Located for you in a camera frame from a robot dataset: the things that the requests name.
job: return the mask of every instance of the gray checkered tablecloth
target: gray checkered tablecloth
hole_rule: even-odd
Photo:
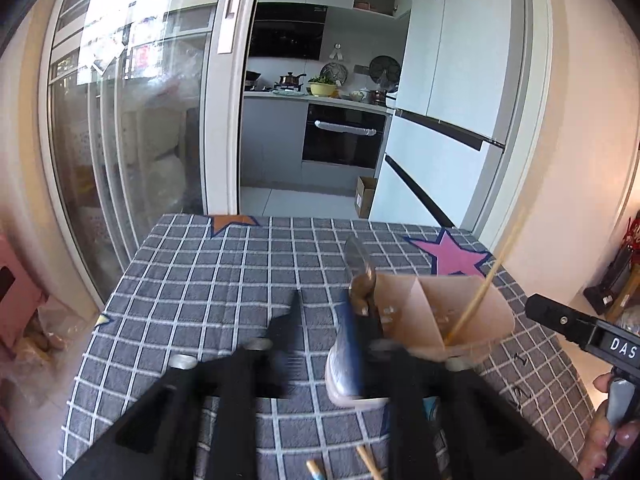
[[[62,427],[63,474],[162,374],[172,354],[201,360],[230,354],[286,311],[294,288],[303,295],[298,352],[306,367],[295,377],[290,399],[258,403],[259,477],[308,478],[305,461],[314,458],[328,480],[370,478],[355,450],[362,443],[385,465],[383,408],[340,409],[324,385],[335,306],[348,284],[342,247],[355,233],[380,271],[429,274],[431,257],[404,237],[432,241],[440,229],[309,218],[255,221],[258,226],[230,225],[213,235],[210,218],[167,215],[153,228],[107,304],[112,322],[94,330],[74,380]],[[461,247],[485,250],[469,233],[449,231]],[[501,269],[494,283],[516,314],[516,329],[482,364],[482,375],[575,463],[593,416],[584,385],[553,333],[524,316],[526,297],[514,279]],[[210,399],[203,410],[197,478],[203,477],[215,408]]]

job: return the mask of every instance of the door handle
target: door handle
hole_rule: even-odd
[[[225,15],[222,18],[220,36],[218,37],[218,54],[231,54],[234,50],[239,7],[240,0],[225,0],[223,7]]]
[[[366,137],[373,137],[378,131],[370,128],[356,128],[355,126],[345,126],[344,124],[325,123],[324,121],[316,121],[316,128],[327,130],[328,132],[338,132],[340,134],[354,134]]]

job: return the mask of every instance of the pink chair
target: pink chair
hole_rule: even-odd
[[[0,343],[11,349],[43,300],[9,242],[0,235]]]

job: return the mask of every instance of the beige wall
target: beige wall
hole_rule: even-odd
[[[97,306],[56,222],[38,136],[38,76],[55,0],[38,0],[0,59],[0,226],[33,279],[85,319]]]
[[[606,266],[626,223],[640,57],[610,0],[550,0],[550,8],[548,96],[510,226],[521,211],[526,220],[505,267],[527,294],[569,303]]]

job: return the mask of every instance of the oven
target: oven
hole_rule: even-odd
[[[386,116],[309,104],[302,160],[376,169]]]

